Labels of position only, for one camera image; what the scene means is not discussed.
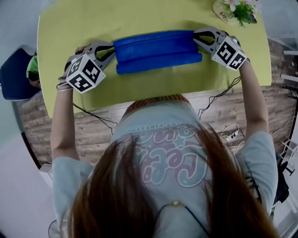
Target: yellow-green table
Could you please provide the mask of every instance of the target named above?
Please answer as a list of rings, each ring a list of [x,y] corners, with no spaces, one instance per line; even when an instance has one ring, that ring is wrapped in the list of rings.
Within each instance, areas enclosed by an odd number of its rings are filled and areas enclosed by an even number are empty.
[[[212,0],[59,0],[40,15],[38,63],[42,93],[53,115],[58,77],[78,46],[96,40],[165,30],[196,30],[215,26],[238,37],[250,58],[260,85],[271,84],[267,36],[261,16],[246,28],[229,26],[212,10]],[[105,69],[106,78],[87,93],[74,93],[86,110],[145,98],[224,89],[239,76],[203,53],[200,63],[142,73],[118,75],[116,58]]]

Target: power plug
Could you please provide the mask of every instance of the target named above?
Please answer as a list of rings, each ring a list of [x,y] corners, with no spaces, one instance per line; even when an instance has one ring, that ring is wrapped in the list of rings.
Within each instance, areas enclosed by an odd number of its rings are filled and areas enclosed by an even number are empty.
[[[238,130],[235,130],[234,132],[231,132],[231,135],[228,137],[225,137],[227,141],[230,141],[234,139],[238,135]]]

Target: long brown hair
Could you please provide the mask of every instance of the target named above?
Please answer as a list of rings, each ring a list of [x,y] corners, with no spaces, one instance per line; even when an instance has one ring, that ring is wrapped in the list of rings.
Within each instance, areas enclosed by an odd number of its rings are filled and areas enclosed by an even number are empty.
[[[243,171],[234,165],[219,136],[210,126],[208,130],[198,127],[212,170],[212,181],[205,189],[210,237],[277,238],[271,219],[253,198]],[[134,164],[134,150],[135,142],[125,148],[114,142],[106,149],[92,178],[76,195],[69,238],[156,235],[156,206]]]

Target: green fabric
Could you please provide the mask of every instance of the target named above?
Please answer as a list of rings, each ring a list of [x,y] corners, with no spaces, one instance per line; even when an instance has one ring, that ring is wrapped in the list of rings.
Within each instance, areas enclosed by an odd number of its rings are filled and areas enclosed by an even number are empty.
[[[33,56],[30,60],[28,67],[27,67],[27,73],[26,77],[29,78],[28,74],[29,71],[38,74],[38,62],[37,62],[37,55]]]
[[[212,0],[59,0],[40,15],[38,63],[42,95],[49,117],[56,98],[57,78],[78,46],[96,40],[112,42],[131,35],[167,31],[197,30],[214,26],[235,35],[250,58],[259,83],[271,84],[268,40],[260,14],[257,24],[246,28],[230,26],[212,10]],[[239,76],[211,60],[201,48],[200,63],[118,75],[114,58],[104,70],[106,78],[94,89],[74,92],[74,103],[92,110],[112,104],[190,93],[225,89]]]

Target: gray wood plank floor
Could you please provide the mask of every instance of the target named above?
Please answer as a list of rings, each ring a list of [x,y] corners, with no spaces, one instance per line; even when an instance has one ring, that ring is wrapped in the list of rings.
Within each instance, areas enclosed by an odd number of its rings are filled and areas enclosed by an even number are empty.
[[[289,118],[294,115],[296,100],[289,98],[289,91],[282,88],[284,82],[280,78],[280,74],[294,75],[297,65],[296,62],[293,64],[293,56],[284,56],[282,54],[282,51],[286,49],[285,46],[272,40],[268,41],[271,53],[272,85],[264,86],[262,90],[269,110],[270,131],[274,132],[284,127]],[[205,108],[208,105],[210,96],[218,93],[219,91],[205,91],[186,93],[184,96],[198,112],[200,108]],[[92,113],[118,122],[131,103],[100,108],[93,110]],[[51,163],[50,132],[52,120],[47,115],[42,95],[36,95],[27,102],[19,102],[18,109],[28,141],[40,164]],[[217,132],[222,131],[230,124],[238,123],[245,134],[246,121],[242,89],[232,89],[216,100],[202,115],[201,121],[209,123]],[[281,143],[288,138],[291,126],[292,121],[285,129],[273,135],[276,152],[282,151],[283,146]],[[236,128],[237,126],[231,126],[232,131]],[[101,121],[82,112],[75,115],[75,131],[76,146],[81,160],[96,162],[109,145],[111,139],[110,129]],[[243,139],[242,135],[238,135],[229,144],[238,145]]]

